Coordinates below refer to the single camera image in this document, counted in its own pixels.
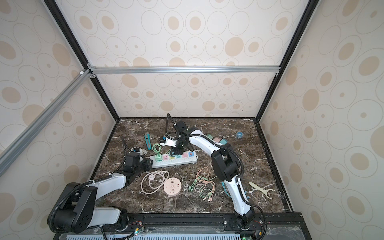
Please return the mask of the light green plug adapter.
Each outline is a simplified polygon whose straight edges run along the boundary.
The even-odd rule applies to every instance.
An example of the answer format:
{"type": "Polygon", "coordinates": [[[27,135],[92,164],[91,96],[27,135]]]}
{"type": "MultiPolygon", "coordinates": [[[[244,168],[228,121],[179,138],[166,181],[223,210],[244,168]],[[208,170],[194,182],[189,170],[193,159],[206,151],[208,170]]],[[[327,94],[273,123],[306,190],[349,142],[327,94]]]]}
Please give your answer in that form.
{"type": "Polygon", "coordinates": [[[161,154],[156,154],[156,155],[155,155],[155,161],[160,162],[160,161],[162,161],[162,160],[163,160],[163,157],[162,157],[161,154]]]}

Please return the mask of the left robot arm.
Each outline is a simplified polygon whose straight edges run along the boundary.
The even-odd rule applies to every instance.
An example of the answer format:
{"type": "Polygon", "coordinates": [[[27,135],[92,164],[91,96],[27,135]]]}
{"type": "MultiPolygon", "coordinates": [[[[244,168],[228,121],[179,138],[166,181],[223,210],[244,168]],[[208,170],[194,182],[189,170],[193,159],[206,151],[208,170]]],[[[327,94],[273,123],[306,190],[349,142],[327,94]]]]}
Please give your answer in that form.
{"type": "Polygon", "coordinates": [[[114,172],[101,179],[66,185],[47,218],[53,233],[78,234],[88,228],[104,225],[121,232],[128,227],[127,210],[96,207],[98,199],[129,186],[142,173],[153,168],[153,160],[148,159],[138,148],[129,151],[126,144],[123,146],[123,161],[114,172]]]}

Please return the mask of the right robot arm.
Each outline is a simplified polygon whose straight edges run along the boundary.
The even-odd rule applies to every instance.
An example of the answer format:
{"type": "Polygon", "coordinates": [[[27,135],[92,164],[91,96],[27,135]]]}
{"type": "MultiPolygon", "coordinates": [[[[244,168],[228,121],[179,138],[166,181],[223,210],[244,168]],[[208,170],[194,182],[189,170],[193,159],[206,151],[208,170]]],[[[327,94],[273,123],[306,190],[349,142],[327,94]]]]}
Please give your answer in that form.
{"type": "Polygon", "coordinates": [[[245,173],[245,167],[229,143],[222,144],[204,135],[201,130],[188,127],[184,121],[174,121],[170,114],[166,116],[166,133],[161,144],[171,148],[170,154],[182,155],[185,148],[196,146],[211,156],[211,162],[215,175],[224,182],[234,204],[237,215],[237,224],[241,230],[253,226],[256,219],[255,209],[259,210],[263,219],[260,221],[261,230],[256,240],[262,240],[266,235],[267,219],[264,211],[257,205],[248,201],[241,177],[245,173]]]}

